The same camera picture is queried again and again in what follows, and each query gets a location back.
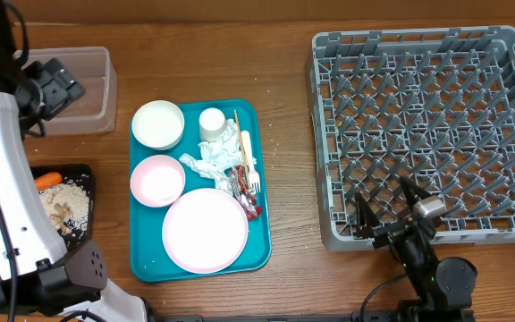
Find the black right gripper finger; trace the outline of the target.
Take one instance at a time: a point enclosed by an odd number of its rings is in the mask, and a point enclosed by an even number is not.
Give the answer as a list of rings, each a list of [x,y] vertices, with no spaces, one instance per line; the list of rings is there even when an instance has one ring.
[[[417,186],[406,176],[400,178],[400,184],[410,210],[417,204],[417,199],[427,199],[432,196],[431,193]]]
[[[374,230],[381,227],[381,222],[360,192],[355,194],[357,208],[356,234],[361,238],[373,238]]]

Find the orange carrot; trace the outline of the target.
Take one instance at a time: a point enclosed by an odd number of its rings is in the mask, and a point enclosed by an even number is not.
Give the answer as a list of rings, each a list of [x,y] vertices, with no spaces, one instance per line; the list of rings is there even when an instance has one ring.
[[[58,172],[51,172],[39,176],[35,179],[35,185],[38,191],[52,188],[63,181],[63,176]]]

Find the white bowl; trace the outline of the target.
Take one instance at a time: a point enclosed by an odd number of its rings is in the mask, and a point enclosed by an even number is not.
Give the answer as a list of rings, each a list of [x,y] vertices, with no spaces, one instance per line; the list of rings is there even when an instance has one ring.
[[[182,139],[185,118],[174,103],[155,100],[141,106],[131,120],[134,138],[143,146],[167,150]]]

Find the pink bowl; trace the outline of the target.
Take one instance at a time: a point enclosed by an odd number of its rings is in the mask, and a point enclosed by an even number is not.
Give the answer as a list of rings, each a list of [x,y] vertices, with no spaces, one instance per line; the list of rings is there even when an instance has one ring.
[[[131,194],[140,204],[162,208],[174,203],[183,193],[186,175],[173,157],[155,155],[142,160],[130,178]]]

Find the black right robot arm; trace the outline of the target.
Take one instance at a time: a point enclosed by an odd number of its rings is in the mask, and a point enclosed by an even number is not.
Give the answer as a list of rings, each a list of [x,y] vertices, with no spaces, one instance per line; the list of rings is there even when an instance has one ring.
[[[368,302],[383,289],[408,278],[416,295],[412,301],[400,301],[387,317],[392,321],[473,321],[472,293],[476,287],[477,268],[467,259],[439,259],[431,241],[446,214],[445,203],[418,187],[407,177],[400,178],[401,190],[409,213],[382,225],[363,198],[355,194],[357,234],[373,240],[376,249],[386,247],[403,266],[404,273],[378,285],[363,300],[358,319],[366,320]]]

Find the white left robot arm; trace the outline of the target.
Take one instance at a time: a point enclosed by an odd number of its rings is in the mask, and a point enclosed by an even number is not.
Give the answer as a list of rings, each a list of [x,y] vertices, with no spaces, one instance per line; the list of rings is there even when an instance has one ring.
[[[107,276],[93,241],[68,249],[39,198],[23,147],[84,95],[63,65],[31,62],[11,29],[18,9],[0,1],[0,314],[63,320],[153,321],[155,311]]]

